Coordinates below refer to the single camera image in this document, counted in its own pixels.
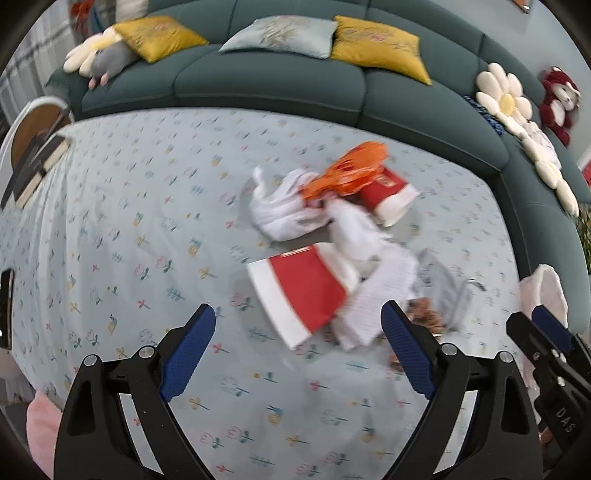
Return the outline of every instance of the light blue throw pillow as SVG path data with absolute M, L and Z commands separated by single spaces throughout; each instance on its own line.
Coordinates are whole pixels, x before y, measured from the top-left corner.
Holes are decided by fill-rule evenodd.
M 336 27 L 332 20 L 298 15 L 259 18 L 224 43 L 220 51 L 261 48 L 327 59 Z

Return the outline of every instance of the blue gripper pad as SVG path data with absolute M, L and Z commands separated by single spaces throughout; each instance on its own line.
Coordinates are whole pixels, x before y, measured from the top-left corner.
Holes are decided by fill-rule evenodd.
M 199 318 L 164 365 L 160 396 L 166 403 L 184 392 L 216 330 L 216 313 L 209 305 L 201 312 L 196 311 L 193 317 L 195 315 Z
M 538 305 L 531 312 L 531 321 L 538 327 L 561 352 L 569 353 L 573 349 L 571 333 L 556 320 L 546 307 Z
M 417 393 L 431 400 L 435 393 L 433 366 L 425 351 L 409 328 L 408 319 L 403 319 L 389 304 L 382 307 L 382 330 L 390 346 L 404 368 L 404 373 Z

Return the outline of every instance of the red teddy bear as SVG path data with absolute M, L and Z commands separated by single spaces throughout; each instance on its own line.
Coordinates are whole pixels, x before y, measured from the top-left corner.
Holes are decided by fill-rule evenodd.
M 546 90 L 544 103 L 540 107 L 542 123 L 568 147 L 570 135 L 566 129 L 573 126 L 570 113 L 580 106 L 581 93 L 571 78 L 558 67 L 550 69 L 542 85 Z

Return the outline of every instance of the orange plastic bag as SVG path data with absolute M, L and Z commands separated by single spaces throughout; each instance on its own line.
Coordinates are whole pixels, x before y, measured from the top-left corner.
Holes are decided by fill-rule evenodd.
M 307 202 L 328 191 L 339 196 L 353 195 L 382 172 L 382 162 L 386 158 L 385 144 L 364 142 L 340 157 L 323 175 L 301 187 L 300 194 Z

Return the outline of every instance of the metal screw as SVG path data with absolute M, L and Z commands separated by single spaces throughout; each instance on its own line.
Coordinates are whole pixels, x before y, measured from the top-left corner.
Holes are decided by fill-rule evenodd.
M 154 348 L 145 346 L 139 351 L 141 358 L 150 358 L 154 354 Z
M 499 357 L 506 364 L 510 364 L 513 361 L 513 355 L 511 355 L 509 352 L 501 352 Z
M 84 364 L 87 367 L 92 367 L 96 363 L 96 355 L 89 355 L 84 359 Z
M 441 351 L 443 352 L 444 355 L 455 355 L 457 353 L 457 348 L 455 345 L 452 345 L 451 343 L 444 343 L 441 346 Z

